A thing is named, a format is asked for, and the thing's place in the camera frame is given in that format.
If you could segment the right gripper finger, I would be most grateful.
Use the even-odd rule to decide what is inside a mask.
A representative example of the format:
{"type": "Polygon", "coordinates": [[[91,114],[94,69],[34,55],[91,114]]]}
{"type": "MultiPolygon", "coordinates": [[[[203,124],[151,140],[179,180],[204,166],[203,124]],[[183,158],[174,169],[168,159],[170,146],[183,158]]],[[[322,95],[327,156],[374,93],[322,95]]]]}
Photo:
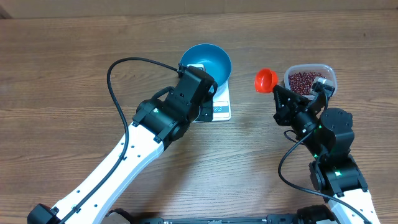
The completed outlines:
{"type": "Polygon", "coordinates": [[[284,93],[284,101],[288,101],[288,99],[291,99],[293,101],[308,101],[308,98],[306,98],[306,97],[304,97],[302,95],[299,95],[298,93],[295,93],[292,90],[286,89],[285,87],[280,86],[280,85],[276,85],[273,88],[273,91],[274,90],[283,91],[283,93],[284,93]]]}
{"type": "Polygon", "coordinates": [[[281,109],[284,106],[284,93],[283,93],[283,91],[274,90],[273,94],[274,94],[275,107],[277,109],[281,109]]]}

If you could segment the red measuring scoop blue handle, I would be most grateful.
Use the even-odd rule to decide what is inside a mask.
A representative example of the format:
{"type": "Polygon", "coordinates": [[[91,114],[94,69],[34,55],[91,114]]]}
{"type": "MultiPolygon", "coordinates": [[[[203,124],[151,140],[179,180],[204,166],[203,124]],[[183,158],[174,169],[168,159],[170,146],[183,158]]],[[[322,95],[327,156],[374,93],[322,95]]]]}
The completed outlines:
{"type": "Polygon", "coordinates": [[[259,93],[271,93],[278,82],[279,79],[275,71],[263,68],[256,74],[254,87],[259,93]]]}

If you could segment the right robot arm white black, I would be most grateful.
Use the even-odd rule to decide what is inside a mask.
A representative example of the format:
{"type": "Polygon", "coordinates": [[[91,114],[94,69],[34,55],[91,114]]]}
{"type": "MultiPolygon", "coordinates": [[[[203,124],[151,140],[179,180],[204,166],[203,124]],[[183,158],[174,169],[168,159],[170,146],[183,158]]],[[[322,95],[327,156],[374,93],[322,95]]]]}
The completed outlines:
{"type": "Polygon", "coordinates": [[[353,115],[328,106],[335,88],[313,84],[314,98],[280,85],[273,88],[280,126],[296,135],[293,148],[304,145],[314,160],[309,164],[313,189],[285,183],[297,190],[321,196],[325,204],[301,208],[295,223],[379,223],[368,184],[350,154],[354,140],[353,115]]]}

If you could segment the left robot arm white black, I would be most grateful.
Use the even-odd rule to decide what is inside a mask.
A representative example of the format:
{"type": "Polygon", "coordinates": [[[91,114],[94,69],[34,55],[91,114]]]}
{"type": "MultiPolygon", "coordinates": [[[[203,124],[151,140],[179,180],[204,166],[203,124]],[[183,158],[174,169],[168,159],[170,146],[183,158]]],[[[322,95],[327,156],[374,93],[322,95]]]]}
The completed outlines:
{"type": "Polygon", "coordinates": [[[118,145],[71,193],[53,207],[38,204],[27,216],[35,223],[101,223],[137,175],[181,138],[217,91],[214,78],[180,65],[177,86],[168,86],[137,108],[118,145]]]}

